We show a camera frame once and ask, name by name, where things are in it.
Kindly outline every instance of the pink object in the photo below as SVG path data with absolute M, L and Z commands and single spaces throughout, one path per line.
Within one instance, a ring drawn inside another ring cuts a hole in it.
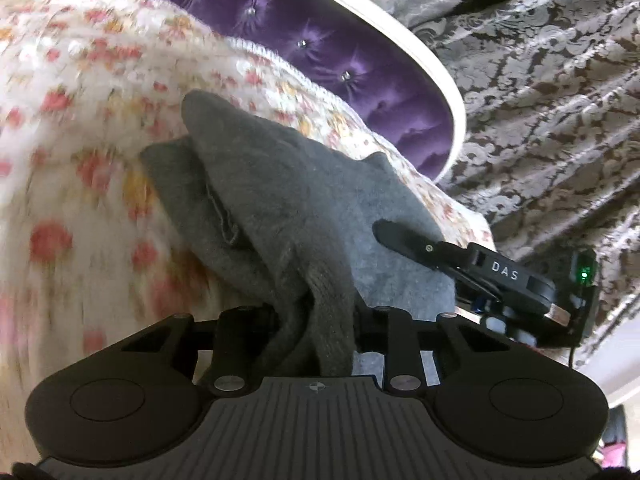
M 9 176 L 14 165 L 7 158 L 0 158 L 0 177 Z
M 82 334 L 82 350 L 89 355 L 102 350 L 107 344 L 107 336 L 101 328 L 87 328 Z
M 54 62 L 60 57 L 60 51 L 56 48 L 50 48 L 47 51 L 47 61 Z
M 165 276 L 151 285 L 151 309 L 157 320 L 188 312 L 191 297 L 184 283 L 173 276 Z
M 625 467 L 626 442 L 610 444 L 602 449 L 604 460 L 602 467 Z
M 104 194 L 109 189 L 113 171 L 113 161 L 109 157 L 92 153 L 82 160 L 76 173 L 85 186 Z
M 103 9 L 91 9 L 85 11 L 84 17 L 90 22 L 99 23 L 105 21 L 109 17 L 109 13 Z
M 14 107 L 9 110 L 6 117 L 6 124 L 12 128 L 20 128 L 24 123 L 24 116 L 20 111 L 20 108 Z
M 143 241 L 136 245 L 131 256 L 131 263 L 136 270 L 146 269 L 158 258 L 158 251 L 151 242 Z
M 47 264 L 71 248 L 73 237 L 65 227 L 53 220 L 41 222 L 31 232 L 31 261 Z
M 47 92 L 40 106 L 41 112 L 58 112 L 71 105 L 71 98 L 61 89 Z

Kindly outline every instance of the ribbed grip surface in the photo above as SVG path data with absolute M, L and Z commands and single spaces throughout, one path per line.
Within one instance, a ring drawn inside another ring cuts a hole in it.
M 583 480 L 597 472 L 586 458 L 547 468 L 479 458 L 442 434 L 418 400 L 388 396 L 366 377 L 267 378 L 251 395 L 215 402 L 188 439 L 146 462 L 90 469 L 49 459 L 41 468 L 60 480 Z

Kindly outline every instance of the green led light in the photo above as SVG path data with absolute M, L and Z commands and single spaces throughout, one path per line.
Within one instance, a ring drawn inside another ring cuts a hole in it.
M 593 271 L 594 269 L 590 266 L 582 266 L 578 268 L 578 272 L 577 272 L 578 283 L 590 285 L 591 282 L 593 281 Z

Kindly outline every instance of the purple tufted headboard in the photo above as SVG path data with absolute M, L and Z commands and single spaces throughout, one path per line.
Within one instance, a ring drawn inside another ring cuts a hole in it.
M 171 1 L 221 34 L 276 51 L 426 176 L 439 178 L 455 160 L 465 129 L 455 84 L 426 46 L 368 0 Z

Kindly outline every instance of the gray cloth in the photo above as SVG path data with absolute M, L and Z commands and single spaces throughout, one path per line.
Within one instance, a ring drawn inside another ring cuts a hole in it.
M 373 237 L 384 218 L 442 240 L 383 153 L 351 160 L 203 91 L 185 97 L 182 119 L 189 137 L 148 147 L 142 162 L 201 261 L 280 316 L 257 373 L 298 374 L 316 356 L 323 375 L 349 374 L 353 285 L 369 306 L 417 319 L 453 308 L 450 278 Z

